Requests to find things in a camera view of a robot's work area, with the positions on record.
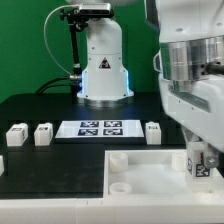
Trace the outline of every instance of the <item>white block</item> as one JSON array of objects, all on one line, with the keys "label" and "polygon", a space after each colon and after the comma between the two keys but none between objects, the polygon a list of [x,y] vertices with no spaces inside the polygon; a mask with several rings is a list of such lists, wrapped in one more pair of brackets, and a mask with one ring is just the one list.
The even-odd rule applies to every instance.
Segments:
[{"label": "white block", "polygon": [[50,145],[53,137],[53,126],[51,123],[39,124],[34,132],[35,146]]},{"label": "white block", "polygon": [[22,146],[28,137],[28,125],[14,124],[6,133],[7,146]]},{"label": "white block", "polygon": [[159,123],[149,122],[145,124],[147,145],[161,145],[161,129]]},{"label": "white block", "polygon": [[3,156],[0,156],[0,176],[4,172],[4,162],[3,162]]}]

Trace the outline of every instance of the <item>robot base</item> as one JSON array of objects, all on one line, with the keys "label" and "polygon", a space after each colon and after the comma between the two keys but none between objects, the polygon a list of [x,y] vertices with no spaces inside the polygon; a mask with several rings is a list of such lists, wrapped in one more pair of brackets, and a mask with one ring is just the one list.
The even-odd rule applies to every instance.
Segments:
[{"label": "robot base", "polygon": [[84,104],[86,106],[98,107],[98,108],[111,108],[119,107],[125,104],[132,103],[134,101],[134,93],[130,92],[128,96],[120,99],[111,99],[111,100],[98,100],[98,99],[88,99],[84,98],[82,94],[78,94],[78,103]]}]

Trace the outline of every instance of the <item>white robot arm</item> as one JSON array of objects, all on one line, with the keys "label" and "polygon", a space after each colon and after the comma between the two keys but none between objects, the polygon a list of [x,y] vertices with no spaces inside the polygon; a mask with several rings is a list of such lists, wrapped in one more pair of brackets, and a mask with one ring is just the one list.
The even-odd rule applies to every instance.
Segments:
[{"label": "white robot arm", "polygon": [[[128,71],[122,65],[122,31],[109,17],[113,16],[111,5],[124,6],[137,1],[67,0],[76,7],[67,15],[87,18],[84,25],[87,27],[88,65],[82,73],[78,102],[96,107],[114,107],[132,100],[134,93],[129,89]],[[69,22],[70,28],[78,23]]]},{"label": "white robot arm", "polygon": [[214,168],[224,152],[224,1],[156,0],[156,7],[162,103],[183,127],[196,179],[198,164]]}]

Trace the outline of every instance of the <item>white cable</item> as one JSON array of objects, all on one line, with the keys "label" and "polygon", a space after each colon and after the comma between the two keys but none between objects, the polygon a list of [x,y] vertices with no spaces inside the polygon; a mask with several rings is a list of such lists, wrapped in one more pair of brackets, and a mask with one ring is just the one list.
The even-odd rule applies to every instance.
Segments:
[{"label": "white cable", "polygon": [[46,18],[45,20],[45,23],[44,23],[44,42],[45,42],[45,45],[46,45],[46,48],[47,48],[47,51],[49,53],[49,55],[51,56],[51,58],[53,59],[53,61],[57,64],[57,66],[59,68],[61,68],[64,72],[66,72],[68,75],[71,75],[71,73],[69,71],[67,71],[62,65],[59,64],[59,62],[57,61],[57,59],[54,57],[49,45],[48,45],[48,40],[47,40],[47,25],[48,25],[48,22],[49,22],[49,19],[50,17],[55,13],[57,12],[58,10],[60,9],[65,9],[65,8],[71,8],[71,7],[77,7],[79,5],[64,5],[64,6],[60,6],[56,9],[54,9]]}]

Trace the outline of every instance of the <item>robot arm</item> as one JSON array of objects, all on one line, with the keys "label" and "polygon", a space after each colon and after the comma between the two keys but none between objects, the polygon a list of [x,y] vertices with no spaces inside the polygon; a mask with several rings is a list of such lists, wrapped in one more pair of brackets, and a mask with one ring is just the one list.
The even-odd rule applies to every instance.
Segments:
[{"label": "robot arm", "polygon": [[224,152],[224,79],[217,75],[224,64],[224,1],[156,0],[156,7],[163,107],[184,127],[187,143],[201,141],[205,167],[216,167],[217,151]]}]

